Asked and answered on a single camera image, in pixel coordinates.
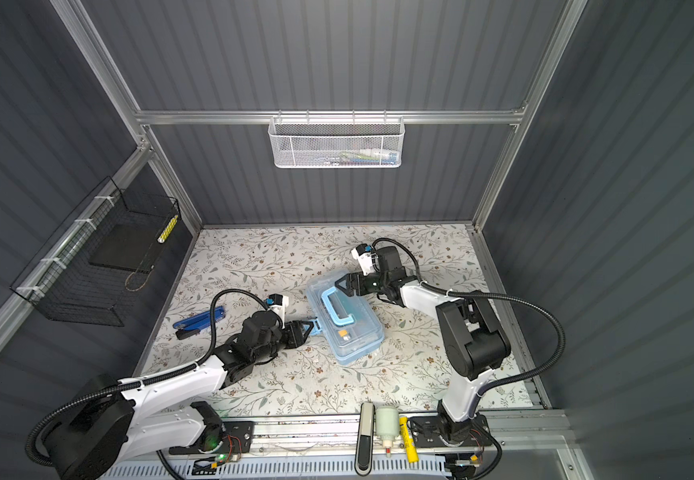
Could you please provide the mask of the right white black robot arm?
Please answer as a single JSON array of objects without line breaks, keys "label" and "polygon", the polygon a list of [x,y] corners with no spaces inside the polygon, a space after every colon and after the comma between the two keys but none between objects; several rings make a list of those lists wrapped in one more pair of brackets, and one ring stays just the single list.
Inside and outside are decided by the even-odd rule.
[{"label": "right white black robot arm", "polygon": [[434,289],[420,275],[408,273],[398,249],[394,244],[359,244],[351,254],[360,270],[344,275],[335,286],[349,297],[375,294],[438,322],[455,375],[438,404],[437,431],[444,442],[460,443],[473,424],[485,387],[511,354],[511,344],[489,300]]}]

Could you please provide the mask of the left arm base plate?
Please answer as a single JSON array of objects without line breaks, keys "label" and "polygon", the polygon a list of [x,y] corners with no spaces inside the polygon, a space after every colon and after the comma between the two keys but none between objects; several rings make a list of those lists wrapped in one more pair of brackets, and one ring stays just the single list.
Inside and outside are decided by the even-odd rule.
[{"label": "left arm base plate", "polygon": [[224,422],[207,426],[198,439],[186,447],[171,447],[170,455],[242,455],[250,452],[256,424],[251,421]]}]

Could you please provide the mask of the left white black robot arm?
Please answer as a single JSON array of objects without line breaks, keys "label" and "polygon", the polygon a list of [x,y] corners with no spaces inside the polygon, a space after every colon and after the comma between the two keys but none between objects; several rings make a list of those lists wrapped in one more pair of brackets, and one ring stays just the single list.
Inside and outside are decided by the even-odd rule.
[{"label": "left white black robot arm", "polygon": [[257,311],[201,361],[139,378],[99,376],[35,427],[29,456],[63,479],[97,479],[119,462],[171,448],[223,459],[240,454],[241,440],[205,395],[303,346],[319,330],[313,320],[286,322],[274,310]]}]

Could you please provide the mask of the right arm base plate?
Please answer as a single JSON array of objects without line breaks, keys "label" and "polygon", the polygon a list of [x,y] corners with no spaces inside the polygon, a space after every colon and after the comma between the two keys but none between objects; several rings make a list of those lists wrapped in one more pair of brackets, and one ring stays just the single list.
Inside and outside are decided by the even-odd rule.
[{"label": "right arm base plate", "polygon": [[413,416],[409,429],[416,447],[482,449],[493,445],[487,431],[488,421],[483,415],[462,422],[449,423],[439,416]]}]

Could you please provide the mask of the blue plastic tool box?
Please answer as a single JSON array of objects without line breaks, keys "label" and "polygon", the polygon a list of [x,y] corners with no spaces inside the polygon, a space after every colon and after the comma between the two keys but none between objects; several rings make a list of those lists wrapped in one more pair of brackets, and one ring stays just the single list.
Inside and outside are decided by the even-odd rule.
[{"label": "blue plastic tool box", "polygon": [[[328,341],[336,361],[349,365],[375,352],[385,340],[383,324],[364,297],[348,297],[335,286],[347,274],[338,269],[314,278],[306,288],[320,333]],[[350,333],[348,341],[338,335],[340,329]]]}]

